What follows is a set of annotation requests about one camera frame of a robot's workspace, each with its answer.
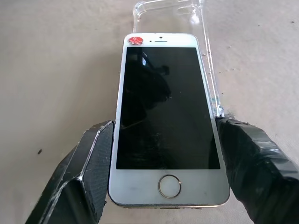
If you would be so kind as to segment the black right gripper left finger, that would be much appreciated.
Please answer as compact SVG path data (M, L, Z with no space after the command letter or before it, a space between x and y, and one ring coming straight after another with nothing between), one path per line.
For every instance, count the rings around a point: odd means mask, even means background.
M28 224L97 224L109 180L114 122L87 129L56 167Z

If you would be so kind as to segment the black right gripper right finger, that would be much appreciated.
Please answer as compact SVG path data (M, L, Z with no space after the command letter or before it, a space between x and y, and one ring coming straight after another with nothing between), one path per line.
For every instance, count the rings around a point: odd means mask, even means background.
M216 125L234 196L255 224L299 222L299 167L247 122L217 117Z

